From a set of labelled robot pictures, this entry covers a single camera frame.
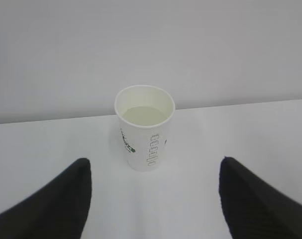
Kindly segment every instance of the white table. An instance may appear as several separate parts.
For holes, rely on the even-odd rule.
[[[302,100],[179,110],[167,159],[148,173],[128,167],[118,130],[116,116],[0,124],[0,212],[80,157],[93,176],[84,239],[230,239],[224,156],[302,203]]]

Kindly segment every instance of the white paper cup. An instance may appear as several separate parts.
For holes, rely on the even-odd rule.
[[[166,119],[155,125],[141,126],[123,118],[134,107],[153,107],[164,113]],[[169,121],[175,111],[173,98],[154,86],[131,86],[121,90],[114,103],[129,165],[141,172],[156,169],[164,159]]]

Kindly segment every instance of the white wall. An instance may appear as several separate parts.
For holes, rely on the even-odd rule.
[[[302,1],[0,0],[0,123],[302,98]]]

